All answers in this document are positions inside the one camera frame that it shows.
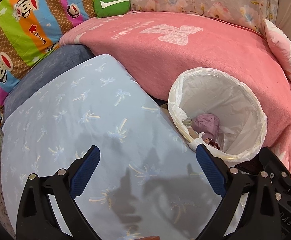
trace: dark blue fabric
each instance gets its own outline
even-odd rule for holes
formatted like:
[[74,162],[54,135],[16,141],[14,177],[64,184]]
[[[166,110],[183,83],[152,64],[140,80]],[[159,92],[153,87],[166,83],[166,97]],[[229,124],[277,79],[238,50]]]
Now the dark blue fabric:
[[75,197],[78,197],[83,193],[99,162],[100,149],[95,147],[81,164],[80,168],[71,180],[70,196],[72,199],[75,199]]
[[217,195],[224,197],[227,193],[225,189],[225,183],[226,183],[225,178],[223,177],[222,173],[217,168],[213,160],[210,158],[210,156],[206,153],[202,145],[198,145],[196,149],[196,157],[213,191]]
[[66,45],[39,62],[13,88],[4,102],[4,120],[41,87],[82,62],[93,58],[84,45]]

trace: pink pillow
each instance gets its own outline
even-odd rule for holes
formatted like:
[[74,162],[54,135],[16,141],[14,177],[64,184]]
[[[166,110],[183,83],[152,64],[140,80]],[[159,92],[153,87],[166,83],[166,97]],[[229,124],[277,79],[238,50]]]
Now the pink pillow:
[[282,30],[268,20],[265,21],[265,31],[271,52],[291,81],[291,41]]

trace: blue gripper pad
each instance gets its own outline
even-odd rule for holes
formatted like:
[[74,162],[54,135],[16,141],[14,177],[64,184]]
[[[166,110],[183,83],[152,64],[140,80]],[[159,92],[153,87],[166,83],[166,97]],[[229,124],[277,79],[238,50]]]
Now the blue gripper pad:
[[202,145],[198,145],[196,149],[196,157],[213,191],[217,195],[224,197],[227,192],[225,189],[225,178]]
[[95,147],[71,179],[70,196],[72,199],[83,193],[99,162],[100,149]]

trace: blue cushion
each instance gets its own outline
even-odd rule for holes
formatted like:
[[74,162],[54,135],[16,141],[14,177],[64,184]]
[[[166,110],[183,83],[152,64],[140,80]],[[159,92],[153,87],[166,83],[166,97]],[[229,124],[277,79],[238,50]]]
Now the blue cushion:
[[51,80],[93,57],[90,49],[84,45],[66,45],[52,52],[26,74],[9,93],[4,101],[4,120]]

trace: green pillow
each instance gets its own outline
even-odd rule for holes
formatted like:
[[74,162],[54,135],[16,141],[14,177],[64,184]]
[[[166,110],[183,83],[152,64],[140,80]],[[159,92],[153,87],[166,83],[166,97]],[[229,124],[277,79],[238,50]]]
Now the green pillow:
[[98,18],[122,15],[129,11],[129,0],[95,0],[94,11]]

